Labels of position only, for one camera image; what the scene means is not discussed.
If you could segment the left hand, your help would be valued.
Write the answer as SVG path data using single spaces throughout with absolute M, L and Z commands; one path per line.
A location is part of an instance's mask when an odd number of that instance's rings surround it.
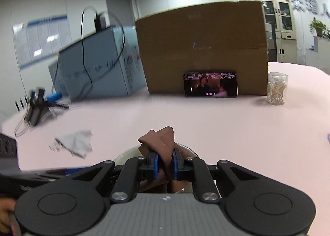
M 11 233 L 11 219 L 10 215 L 15 210 L 16 200 L 8 198 L 8 197 L 1 197 L 0 199 L 0 220 L 1 220 L 1 234 L 8 234 Z

